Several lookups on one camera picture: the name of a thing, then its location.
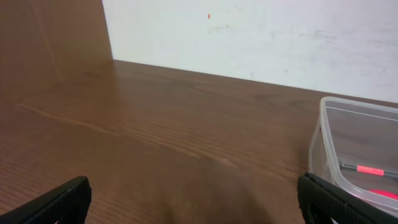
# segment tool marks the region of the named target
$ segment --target red mark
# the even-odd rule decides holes
[[[372,167],[356,166],[356,170],[358,172],[364,172],[364,173],[368,173],[368,174],[384,175],[384,170],[376,169],[376,168],[372,168]]]
[[[385,191],[385,190],[377,190],[376,189],[376,190],[369,190],[369,191],[374,192],[376,194],[384,195],[386,197],[390,197],[390,198],[398,200],[398,195],[396,195],[394,193],[391,193],[391,192],[388,192],[388,191]]]

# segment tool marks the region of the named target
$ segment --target wood grain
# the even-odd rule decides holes
[[[0,101],[18,101],[58,82],[29,1],[1,1],[0,29]]]
[[[101,0],[31,0],[60,81],[112,61]]]
[[[112,61],[101,0],[0,1],[0,101]]]
[[[86,175],[87,223],[303,223],[296,180],[326,95],[103,65],[0,108],[0,212]]]

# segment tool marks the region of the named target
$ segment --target clear plastic box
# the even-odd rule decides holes
[[[398,109],[324,97],[309,155],[310,172],[398,217]]]

